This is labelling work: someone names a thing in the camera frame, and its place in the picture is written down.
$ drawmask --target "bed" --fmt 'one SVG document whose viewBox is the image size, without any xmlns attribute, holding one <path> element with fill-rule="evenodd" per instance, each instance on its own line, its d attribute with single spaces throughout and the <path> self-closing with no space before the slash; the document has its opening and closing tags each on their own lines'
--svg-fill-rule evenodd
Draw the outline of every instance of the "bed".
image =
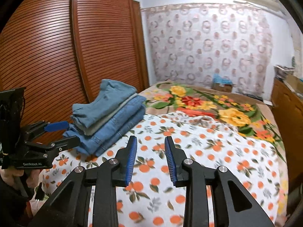
<svg viewBox="0 0 303 227">
<path fill-rule="evenodd" d="M 185 188 L 173 187 L 164 154 L 164 138 L 171 135 L 188 158 L 211 168 L 227 166 L 276 226 L 284 225 L 288 194 L 285 151 L 266 105 L 245 96 L 171 81 L 157 83 L 140 95 L 147 98 L 144 119 L 102 156 L 65 151 L 52 169 L 41 173 L 48 195 L 76 166 L 99 166 L 135 135 L 138 150 L 132 182 L 125 189 L 117 188 L 119 227 L 182 226 Z M 215 118 L 189 117 L 184 109 L 203 110 Z M 210 189 L 207 192 L 210 226 L 214 226 Z M 93 200 L 92 193 L 89 226 Z"/>
</svg>

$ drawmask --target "wooden wardrobe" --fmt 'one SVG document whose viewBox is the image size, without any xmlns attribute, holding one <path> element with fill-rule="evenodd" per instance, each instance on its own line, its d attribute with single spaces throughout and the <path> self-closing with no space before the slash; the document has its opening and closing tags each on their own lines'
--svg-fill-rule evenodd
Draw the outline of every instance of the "wooden wardrobe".
<svg viewBox="0 0 303 227">
<path fill-rule="evenodd" d="M 26 87 L 22 125 L 71 121 L 72 105 L 92 102 L 102 79 L 123 81 L 138 92 L 148 87 L 133 3 L 22 2 L 0 34 L 0 91 Z M 61 135 L 46 134 L 39 142 Z"/>
<path fill-rule="evenodd" d="M 303 173 L 303 101 L 278 79 L 272 90 L 272 113 L 286 152 L 290 184 Z"/>
</svg>

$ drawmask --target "stack of folded clothes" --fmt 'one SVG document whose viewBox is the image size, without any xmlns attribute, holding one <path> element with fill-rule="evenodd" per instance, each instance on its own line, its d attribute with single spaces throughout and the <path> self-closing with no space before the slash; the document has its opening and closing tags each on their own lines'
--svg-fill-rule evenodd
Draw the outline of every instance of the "stack of folded clothes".
<svg viewBox="0 0 303 227">
<path fill-rule="evenodd" d="M 145 114 L 145 97 L 136 88 L 120 81 L 104 79 L 100 93 L 90 104 L 74 104 L 74 121 L 64 136 L 78 136 L 76 149 L 87 155 L 100 156 L 125 133 L 139 123 Z"/>
</svg>

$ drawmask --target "cardboard box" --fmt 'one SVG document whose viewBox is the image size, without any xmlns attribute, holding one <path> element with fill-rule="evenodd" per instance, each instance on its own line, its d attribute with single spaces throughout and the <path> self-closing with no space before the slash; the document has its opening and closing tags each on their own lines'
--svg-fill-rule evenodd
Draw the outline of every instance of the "cardboard box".
<svg viewBox="0 0 303 227">
<path fill-rule="evenodd" d="M 212 89 L 222 92 L 231 93 L 232 92 L 232 84 L 221 84 L 221 83 L 213 83 Z"/>
<path fill-rule="evenodd" d="M 295 90 L 295 92 L 303 93 L 303 82 L 300 79 L 289 74 L 285 81 Z"/>
</svg>

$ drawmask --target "patterned curtain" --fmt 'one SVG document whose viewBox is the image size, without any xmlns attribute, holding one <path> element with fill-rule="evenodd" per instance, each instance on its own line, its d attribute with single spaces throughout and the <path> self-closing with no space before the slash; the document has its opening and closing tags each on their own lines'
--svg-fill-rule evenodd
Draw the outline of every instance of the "patterned curtain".
<svg viewBox="0 0 303 227">
<path fill-rule="evenodd" d="M 261 94 L 272 54 L 264 12 L 253 6 L 182 4 L 144 9 L 157 80 L 211 87 L 214 73 Z"/>
</svg>

